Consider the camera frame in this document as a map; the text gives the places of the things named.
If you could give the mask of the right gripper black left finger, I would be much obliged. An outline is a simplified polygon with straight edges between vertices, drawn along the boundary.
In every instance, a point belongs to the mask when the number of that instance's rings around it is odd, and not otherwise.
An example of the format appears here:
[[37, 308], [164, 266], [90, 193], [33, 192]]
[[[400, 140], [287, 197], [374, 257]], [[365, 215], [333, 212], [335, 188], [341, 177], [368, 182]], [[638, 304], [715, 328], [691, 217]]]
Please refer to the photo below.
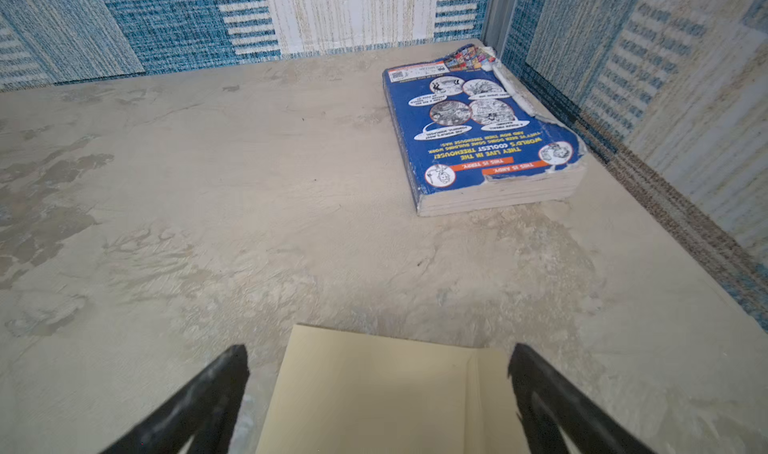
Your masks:
[[232, 345], [106, 453], [227, 453], [249, 378], [243, 344]]

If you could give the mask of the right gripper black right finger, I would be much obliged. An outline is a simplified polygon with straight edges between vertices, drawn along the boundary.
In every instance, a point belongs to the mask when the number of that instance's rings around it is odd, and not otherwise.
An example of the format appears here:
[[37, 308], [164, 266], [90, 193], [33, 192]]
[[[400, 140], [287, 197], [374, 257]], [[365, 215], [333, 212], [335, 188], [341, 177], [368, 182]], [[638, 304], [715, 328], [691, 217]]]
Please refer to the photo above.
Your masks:
[[508, 364], [519, 419], [532, 453], [650, 453], [652, 450], [527, 344]]

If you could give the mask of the manila paper envelope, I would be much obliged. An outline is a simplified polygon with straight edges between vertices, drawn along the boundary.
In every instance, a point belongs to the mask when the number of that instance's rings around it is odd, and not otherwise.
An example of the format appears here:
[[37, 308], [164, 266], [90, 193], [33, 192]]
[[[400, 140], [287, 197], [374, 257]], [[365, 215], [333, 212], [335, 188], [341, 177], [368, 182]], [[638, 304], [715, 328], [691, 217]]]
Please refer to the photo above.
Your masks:
[[526, 453], [509, 357], [293, 327], [260, 453]]

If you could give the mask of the blue comic paperback book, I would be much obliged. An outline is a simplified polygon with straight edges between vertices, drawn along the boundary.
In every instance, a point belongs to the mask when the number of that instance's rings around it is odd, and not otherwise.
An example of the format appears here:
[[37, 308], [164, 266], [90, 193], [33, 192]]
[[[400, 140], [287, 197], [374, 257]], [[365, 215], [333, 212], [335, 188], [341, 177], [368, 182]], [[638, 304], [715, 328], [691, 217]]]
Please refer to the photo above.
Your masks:
[[537, 111], [490, 48], [468, 44], [382, 78], [421, 217], [562, 200], [586, 174], [583, 141]]

